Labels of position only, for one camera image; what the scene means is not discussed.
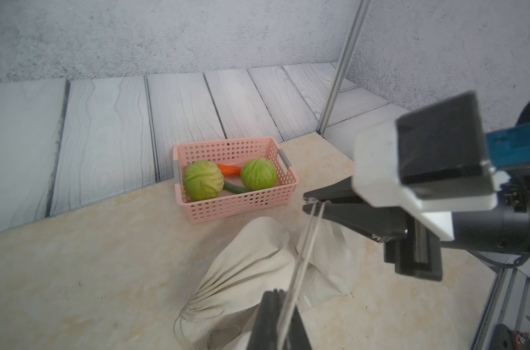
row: metal pole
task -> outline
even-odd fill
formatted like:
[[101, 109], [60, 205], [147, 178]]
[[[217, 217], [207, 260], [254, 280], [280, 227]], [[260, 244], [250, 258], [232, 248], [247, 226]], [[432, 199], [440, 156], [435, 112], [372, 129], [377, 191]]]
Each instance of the metal pole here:
[[358, 38], [360, 36], [360, 30], [364, 24], [364, 19], [366, 18], [366, 13], [370, 7], [370, 0], [362, 0], [356, 14], [354, 15], [354, 20], [351, 23], [351, 27], [348, 30], [347, 37], [344, 40], [343, 50], [340, 53], [339, 63], [337, 64], [337, 69], [335, 70], [335, 75], [331, 80], [331, 87], [329, 88], [329, 93], [327, 94], [327, 100], [323, 105], [323, 110], [321, 111], [321, 116], [319, 118], [319, 124], [317, 125], [316, 131], [319, 135], [323, 136], [325, 134], [325, 129], [327, 129], [327, 124], [331, 118], [331, 113], [333, 112], [333, 107], [335, 106], [335, 101], [340, 90], [340, 86], [343, 83], [343, 80], [348, 72], [348, 67], [351, 65], [352, 54], [356, 48]]

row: white cloth bag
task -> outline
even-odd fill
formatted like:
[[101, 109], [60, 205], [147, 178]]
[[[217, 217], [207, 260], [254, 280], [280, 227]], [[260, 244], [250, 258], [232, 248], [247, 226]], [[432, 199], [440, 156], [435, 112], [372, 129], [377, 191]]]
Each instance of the white cloth bag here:
[[[302, 245], [300, 239], [298, 251], [301, 251]], [[199, 287], [182, 308], [178, 319], [179, 332], [184, 340], [180, 341], [184, 345], [187, 343], [185, 347], [189, 349], [220, 348], [224, 346], [223, 343], [220, 346], [211, 346], [209, 343], [212, 333], [224, 331], [229, 334], [224, 349], [245, 349], [256, 310], [249, 320], [243, 318], [241, 324], [224, 317], [259, 304], [265, 291], [287, 290], [295, 268], [296, 254], [294, 247], [289, 245], [288, 231], [277, 221], [260, 217], [249, 222], [216, 257]], [[348, 295], [356, 279], [355, 270], [354, 256], [342, 227], [322, 220], [302, 292], [298, 297], [299, 311], [303, 312], [336, 296]], [[191, 336], [187, 339], [183, 335], [182, 327], [185, 326], [182, 326], [182, 321], [190, 328]], [[204, 341], [195, 345], [200, 337]]]
[[[184, 327], [191, 328], [193, 333], [193, 329], [201, 328], [198, 323], [205, 320], [216, 320], [223, 328], [225, 322], [220, 316], [259, 304], [265, 291], [288, 289], [294, 266], [295, 251], [289, 246], [288, 231], [270, 217], [252, 220], [212, 262], [182, 308], [179, 315], [182, 337]], [[180, 341], [194, 348], [194, 338], [197, 336]]]
[[[354, 254], [343, 227], [329, 220], [322, 220], [320, 225], [298, 299], [300, 312], [337, 296], [349, 295], [356, 280]], [[303, 249], [302, 238], [303, 235], [296, 248], [298, 253]]]

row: beige floor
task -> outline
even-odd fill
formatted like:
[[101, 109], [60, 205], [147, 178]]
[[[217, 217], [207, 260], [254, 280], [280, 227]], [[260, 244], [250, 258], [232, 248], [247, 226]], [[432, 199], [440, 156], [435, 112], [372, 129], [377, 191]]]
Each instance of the beige floor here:
[[[289, 204], [191, 225], [164, 181], [0, 234], [0, 349], [179, 348], [171, 326], [213, 258], [250, 220], [293, 232], [305, 191], [352, 173], [317, 134], [283, 149], [301, 179]], [[314, 349], [465, 349], [494, 273], [443, 251], [441, 283], [398, 276], [357, 237], [352, 295], [303, 313]]]

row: cabbage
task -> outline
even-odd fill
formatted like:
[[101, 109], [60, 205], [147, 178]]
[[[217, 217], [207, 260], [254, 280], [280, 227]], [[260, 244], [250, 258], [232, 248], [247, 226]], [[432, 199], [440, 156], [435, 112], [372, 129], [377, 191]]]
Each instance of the cabbage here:
[[270, 188], [277, 183], [277, 170], [267, 158], [252, 159], [241, 168], [241, 182], [252, 191]]
[[192, 200], [210, 200], [216, 198], [222, 191], [224, 176], [213, 162], [198, 160], [185, 170], [183, 184]]

